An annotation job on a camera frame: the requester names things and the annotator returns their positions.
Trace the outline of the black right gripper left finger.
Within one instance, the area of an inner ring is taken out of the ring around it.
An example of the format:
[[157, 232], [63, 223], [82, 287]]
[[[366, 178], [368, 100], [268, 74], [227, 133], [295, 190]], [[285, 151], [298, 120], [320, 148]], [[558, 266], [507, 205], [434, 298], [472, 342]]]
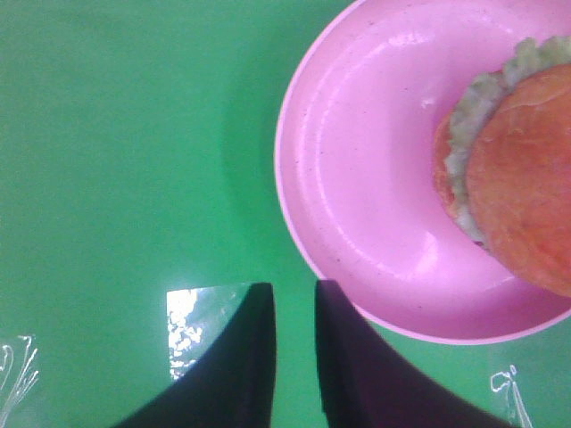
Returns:
[[270, 283], [252, 284], [195, 364], [119, 427], [269, 427], [277, 368]]

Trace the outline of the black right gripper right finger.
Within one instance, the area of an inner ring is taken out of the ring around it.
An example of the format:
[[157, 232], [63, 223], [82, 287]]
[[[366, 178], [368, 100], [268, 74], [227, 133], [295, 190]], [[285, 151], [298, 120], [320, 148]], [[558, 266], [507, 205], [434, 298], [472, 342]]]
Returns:
[[394, 350], [337, 282], [315, 289], [317, 370], [331, 427], [504, 427]]

